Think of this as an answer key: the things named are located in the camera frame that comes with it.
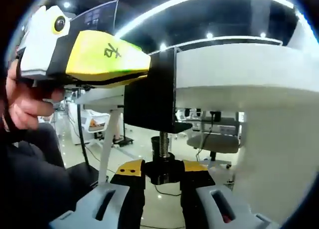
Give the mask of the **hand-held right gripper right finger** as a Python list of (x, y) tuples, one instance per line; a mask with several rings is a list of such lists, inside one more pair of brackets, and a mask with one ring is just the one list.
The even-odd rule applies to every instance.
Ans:
[(216, 185), (199, 162), (183, 161), (180, 203), (187, 229), (270, 229), (272, 221), (251, 212), (250, 206), (225, 185)]

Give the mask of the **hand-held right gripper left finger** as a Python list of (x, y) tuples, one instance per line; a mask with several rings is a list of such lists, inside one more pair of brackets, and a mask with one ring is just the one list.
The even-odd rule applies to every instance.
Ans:
[(145, 161), (121, 165), (111, 181), (81, 198), (48, 225), (50, 229), (138, 229), (145, 205)]

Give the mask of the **person's left hand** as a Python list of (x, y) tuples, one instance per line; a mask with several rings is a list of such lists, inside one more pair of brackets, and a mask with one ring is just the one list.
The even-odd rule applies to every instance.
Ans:
[(19, 130), (37, 129), (39, 116), (53, 114), (53, 102), (59, 102), (64, 98), (64, 89), (56, 88), (46, 91), (39, 87), (29, 88), (26, 84), (16, 79), (18, 60), (14, 60), (8, 68), (6, 78), (6, 98), (8, 99), (8, 112), (10, 118)]

